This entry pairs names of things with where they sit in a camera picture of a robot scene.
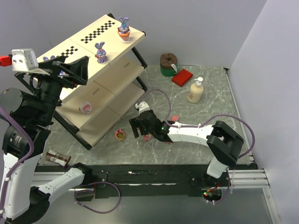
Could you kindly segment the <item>pink roll cake toy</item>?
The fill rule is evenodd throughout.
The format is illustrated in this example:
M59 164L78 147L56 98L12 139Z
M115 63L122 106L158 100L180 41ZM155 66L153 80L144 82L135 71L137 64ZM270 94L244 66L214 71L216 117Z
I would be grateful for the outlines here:
M145 136L143 137L143 140L144 140L145 142L148 142L150 139L151 139L151 135L150 135L150 134L145 135Z

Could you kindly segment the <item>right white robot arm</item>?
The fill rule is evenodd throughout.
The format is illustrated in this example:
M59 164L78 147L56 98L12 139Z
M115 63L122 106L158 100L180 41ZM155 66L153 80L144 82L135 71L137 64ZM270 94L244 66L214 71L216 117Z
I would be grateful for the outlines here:
M147 110L130 119L129 123L135 138L150 134L161 142L189 142L209 147L214 157L206 173L215 179L236 165L244 144L243 137L221 120L213 125L186 125L161 121L153 110Z

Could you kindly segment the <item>pink white small toy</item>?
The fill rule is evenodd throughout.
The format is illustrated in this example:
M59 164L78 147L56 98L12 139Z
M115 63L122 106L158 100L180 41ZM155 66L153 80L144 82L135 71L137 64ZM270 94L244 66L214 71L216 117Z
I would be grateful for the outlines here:
M92 103L85 101L79 106L79 111L83 114L89 114L92 111Z

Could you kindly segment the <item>purple sitting bunny toy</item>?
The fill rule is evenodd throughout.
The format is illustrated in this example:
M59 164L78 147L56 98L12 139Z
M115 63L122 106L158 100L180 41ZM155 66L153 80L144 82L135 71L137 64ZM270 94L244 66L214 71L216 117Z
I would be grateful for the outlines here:
M95 57L97 58L98 63L107 62L108 57L106 51L103 49L105 42L95 43L95 48L97 49L97 53Z

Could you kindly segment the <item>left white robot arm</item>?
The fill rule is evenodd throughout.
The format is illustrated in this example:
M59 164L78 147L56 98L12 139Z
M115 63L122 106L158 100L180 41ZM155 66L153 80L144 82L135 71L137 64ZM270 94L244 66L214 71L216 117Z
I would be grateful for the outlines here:
M38 221L63 193L94 179L90 167L77 163L47 184L32 185L62 89L73 89L88 81L89 57L72 63L65 59L56 56L40 62L40 71L29 73L37 79L30 93L9 88L0 95L0 117L9 124L2 144L4 170L0 188L0 216L7 224Z

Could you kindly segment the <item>pink piglet toy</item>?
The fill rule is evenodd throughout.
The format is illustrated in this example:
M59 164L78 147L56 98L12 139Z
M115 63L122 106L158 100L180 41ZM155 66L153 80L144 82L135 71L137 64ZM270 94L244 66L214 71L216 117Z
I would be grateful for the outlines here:
M174 115L171 117L171 121L175 121L178 122L179 121L179 116L178 115Z

